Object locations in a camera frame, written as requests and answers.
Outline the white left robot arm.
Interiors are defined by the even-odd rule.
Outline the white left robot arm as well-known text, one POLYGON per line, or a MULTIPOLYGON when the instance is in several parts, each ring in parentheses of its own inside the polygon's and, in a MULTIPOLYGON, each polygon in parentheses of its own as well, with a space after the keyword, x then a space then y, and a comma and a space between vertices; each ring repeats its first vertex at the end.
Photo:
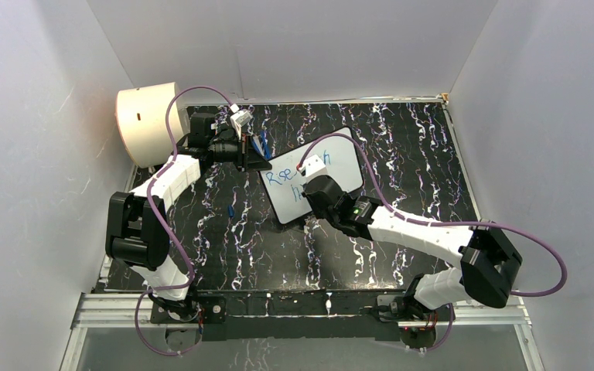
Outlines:
POLYGON ((189 131, 182 137, 167 134, 171 149, 160 170, 130 192, 116 192, 108 206, 105 252, 112 260, 128 265, 149 285, 150 295, 169 301, 170 311, 182 322, 200 312, 200 301, 189 294, 195 272, 183 247, 187 273, 169 255, 178 243, 167 220, 168 210, 179 196, 215 163, 229 162, 240 172, 271 169, 260 149, 258 137, 246 125, 251 112, 242 109, 230 116, 229 124, 218 125, 211 114, 194 114, 189 131))

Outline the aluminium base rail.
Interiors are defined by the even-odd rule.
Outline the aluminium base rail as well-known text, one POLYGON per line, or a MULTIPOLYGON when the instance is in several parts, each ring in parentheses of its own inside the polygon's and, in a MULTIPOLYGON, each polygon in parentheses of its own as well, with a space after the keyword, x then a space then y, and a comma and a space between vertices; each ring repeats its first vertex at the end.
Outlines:
POLYGON ((63 370, 542 370, 524 303, 455 306, 429 322, 381 323, 372 291, 228 293, 226 319, 198 332, 136 294, 80 300, 63 370))

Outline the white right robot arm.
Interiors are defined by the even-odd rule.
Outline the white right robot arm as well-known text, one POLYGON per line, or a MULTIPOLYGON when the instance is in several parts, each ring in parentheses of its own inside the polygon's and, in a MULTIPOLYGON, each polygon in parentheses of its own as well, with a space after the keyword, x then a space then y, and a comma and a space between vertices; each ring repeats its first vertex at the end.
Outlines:
POLYGON ((328 175, 307 182, 302 194, 317 218, 349 237, 396 243, 451 265, 410 283, 405 311, 411 318, 426 319, 435 309, 457 301, 506 306, 522 257, 495 226, 441 226, 413 214, 399 218, 379 199, 344 192, 328 175))

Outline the cream cylindrical drum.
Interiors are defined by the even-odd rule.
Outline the cream cylindrical drum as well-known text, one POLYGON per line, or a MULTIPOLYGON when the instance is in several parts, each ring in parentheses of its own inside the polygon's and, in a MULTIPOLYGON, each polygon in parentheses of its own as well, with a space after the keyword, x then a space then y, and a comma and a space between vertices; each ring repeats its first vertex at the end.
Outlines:
POLYGON ((177 83, 163 83, 118 92, 115 117, 121 140, 139 168, 165 163, 172 152, 166 129, 166 114, 176 140, 189 133, 189 118, 183 99, 169 102, 180 92, 177 83))

